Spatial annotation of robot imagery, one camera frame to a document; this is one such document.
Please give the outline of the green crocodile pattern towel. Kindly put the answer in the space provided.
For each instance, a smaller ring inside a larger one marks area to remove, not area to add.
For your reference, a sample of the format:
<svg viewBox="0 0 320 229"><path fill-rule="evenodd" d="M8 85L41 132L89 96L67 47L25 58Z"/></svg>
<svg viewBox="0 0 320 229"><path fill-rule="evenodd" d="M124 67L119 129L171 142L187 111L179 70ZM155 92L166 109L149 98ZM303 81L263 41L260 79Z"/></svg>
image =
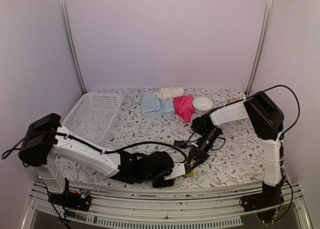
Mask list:
<svg viewBox="0 0 320 229"><path fill-rule="evenodd" d="M184 174L183 176L184 176L184 177L193 177L193 176L195 176L195 174L196 174L196 172L195 172L195 170L193 169L191 172L186 173L186 174Z"/></svg>

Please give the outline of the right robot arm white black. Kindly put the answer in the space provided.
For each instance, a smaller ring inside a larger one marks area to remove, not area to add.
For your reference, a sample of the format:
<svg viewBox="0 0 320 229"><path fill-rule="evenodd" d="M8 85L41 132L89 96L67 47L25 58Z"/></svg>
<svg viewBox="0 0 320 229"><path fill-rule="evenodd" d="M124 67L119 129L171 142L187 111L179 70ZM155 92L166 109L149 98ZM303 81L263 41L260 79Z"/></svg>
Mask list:
<svg viewBox="0 0 320 229"><path fill-rule="evenodd" d="M262 91L248 98L211 109L192 121L191 129L201 137L187 157L190 172L209 158L216 139L222 135L220 126L233 121L250 120L264 153L264 177L260 193L243 196L240 205L245 212L260 210L284 202L281 188L284 150L282 131L284 115L279 107Z"/></svg>

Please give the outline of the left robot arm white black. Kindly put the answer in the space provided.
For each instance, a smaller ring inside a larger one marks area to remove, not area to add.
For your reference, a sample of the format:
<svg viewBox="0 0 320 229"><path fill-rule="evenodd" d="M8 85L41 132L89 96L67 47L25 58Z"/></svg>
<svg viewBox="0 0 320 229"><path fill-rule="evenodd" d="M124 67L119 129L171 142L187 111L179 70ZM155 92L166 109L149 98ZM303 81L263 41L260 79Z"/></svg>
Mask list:
<svg viewBox="0 0 320 229"><path fill-rule="evenodd" d="M50 113L31 123L18 152L19 159L34 167L46 185L48 200L63 209L87 212L92 198L89 191L72 192L69 181L58 170L56 157L87 166L115 181L133 185L152 182L154 188L174 185L166 179L174 169L171 156L164 151L149 155L121 150L107 150L77 137L60 124L61 116Z"/></svg>

